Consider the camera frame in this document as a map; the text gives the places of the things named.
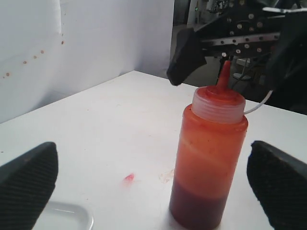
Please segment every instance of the red squeeze bottle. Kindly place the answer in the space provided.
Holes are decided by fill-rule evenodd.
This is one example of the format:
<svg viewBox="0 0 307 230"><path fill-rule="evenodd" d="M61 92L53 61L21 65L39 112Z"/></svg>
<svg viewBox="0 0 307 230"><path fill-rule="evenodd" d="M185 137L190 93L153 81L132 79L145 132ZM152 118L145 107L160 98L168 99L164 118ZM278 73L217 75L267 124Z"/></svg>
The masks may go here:
<svg viewBox="0 0 307 230"><path fill-rule="evenodd" d="M216 86L198 88L183 112L169 208L190 230L220 224L248 127L244 97L227 88L230 66Z"/></svg>

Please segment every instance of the textured rubber pad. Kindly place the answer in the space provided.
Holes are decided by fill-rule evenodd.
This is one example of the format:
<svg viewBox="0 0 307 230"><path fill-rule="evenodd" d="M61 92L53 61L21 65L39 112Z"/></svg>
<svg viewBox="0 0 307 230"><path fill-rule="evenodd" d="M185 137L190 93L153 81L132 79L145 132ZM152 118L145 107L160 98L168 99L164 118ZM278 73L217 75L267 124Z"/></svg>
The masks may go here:
<svg viewBox="0 0 307 230"><path fill-rule="evenodd" d="M276 230L307 230L307 165L262 141L252 144L247 175Z"/></svg>
<svg viewBox="0 0 307 230"><path fill-rule="evenodd" d="M56 145L46 142L0 167L0 230L31 230L55 188Z"/></svg>

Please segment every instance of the white plastic tray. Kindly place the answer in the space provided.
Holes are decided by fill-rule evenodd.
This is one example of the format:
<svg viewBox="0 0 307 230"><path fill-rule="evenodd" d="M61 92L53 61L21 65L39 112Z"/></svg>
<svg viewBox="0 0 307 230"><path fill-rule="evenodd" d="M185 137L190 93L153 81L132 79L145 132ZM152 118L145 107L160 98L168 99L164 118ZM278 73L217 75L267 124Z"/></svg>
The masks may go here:
<svg viewBox="0 0 307 230"><path fill-rule="evenodd" d="M49 201L33 230L92 230L94 217L88 208Z"/></svg>

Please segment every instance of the red stain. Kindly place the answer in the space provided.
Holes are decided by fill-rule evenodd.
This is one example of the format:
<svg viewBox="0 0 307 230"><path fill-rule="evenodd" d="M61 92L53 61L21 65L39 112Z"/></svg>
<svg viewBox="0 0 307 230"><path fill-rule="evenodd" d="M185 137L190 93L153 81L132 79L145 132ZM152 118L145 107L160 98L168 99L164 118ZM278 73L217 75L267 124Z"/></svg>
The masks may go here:
<svg viewBox="0 0 307 230"><path fill-rule="evenodd" d="M126 176L124 178L124 181L133 181L134 180L134 174L131 173L130 175Z"/></svg>

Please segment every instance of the red nozzle tip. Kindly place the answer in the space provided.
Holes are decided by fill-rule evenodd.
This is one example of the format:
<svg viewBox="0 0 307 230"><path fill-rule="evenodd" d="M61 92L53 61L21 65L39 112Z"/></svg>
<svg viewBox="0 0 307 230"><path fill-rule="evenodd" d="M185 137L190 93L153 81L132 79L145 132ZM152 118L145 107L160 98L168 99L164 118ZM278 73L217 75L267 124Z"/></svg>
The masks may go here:
<svg viewBox="0 0 307 230"><path fill-rule="evenodd" d="M223 65L222 71L219 76L219 80L216 85L216 87L220 90L227 89L230 77L230 67L231 67L231 61L226 61Z"/></svg>

